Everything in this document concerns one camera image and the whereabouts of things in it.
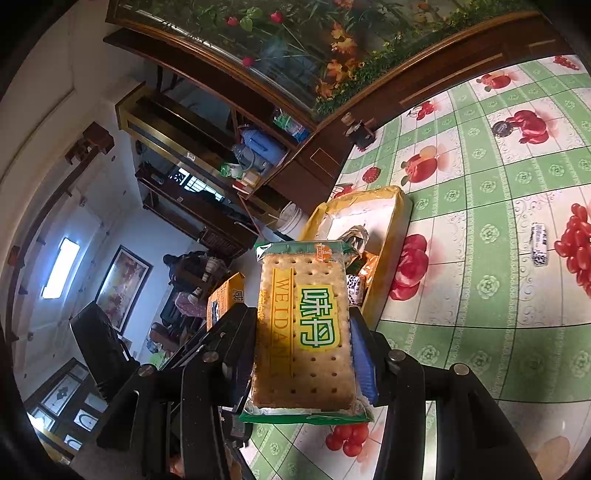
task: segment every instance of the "flower painting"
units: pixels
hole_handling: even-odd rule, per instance
[[[151,270],[152,265],[119,246],[96,295],[96,303],[119,333],[123,333]]]

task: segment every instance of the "plastic bottle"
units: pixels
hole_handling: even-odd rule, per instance
[[[280,108],[276,108],[273,112],[273,123],[289,133],[298,142],[303,142],[310,136],[310,131],[304,125]]]

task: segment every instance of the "cardboard box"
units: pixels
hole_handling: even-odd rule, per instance
[[[237,273],[226,280],[207,300],[209,330],[235,303],[244,303],[244,275]]]
[[[367,229],[365,249],[379,255],[361,307],[370,329],[376,328],[388,300],[412,209],[412,201],[397,186],[351,192],[318,205],[301,234],[300,240],[336,240],[352,226]]]

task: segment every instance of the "yellow label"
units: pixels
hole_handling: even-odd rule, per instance
[[[296,348],[312,352],[336,348],[340,331],[332,285],[298,285],[295,291]]]
[[[271,288],[271,375],[291,376],[293,345],[293,268],[273,269]]]
[[[256,309],[256,318],[260,321],[265,320],[265,305],[267,304],[267,291],[263,288],[259,290],[259,303]]]

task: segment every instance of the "ceiling light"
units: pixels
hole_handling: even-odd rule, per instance
[[[44,299],[58,299],[64,289],[74,260],[78,255],[80,245],[64,238],[60,245],[60,252],[57,254],[56,262],[53,264],[47,285],[43,289]]]

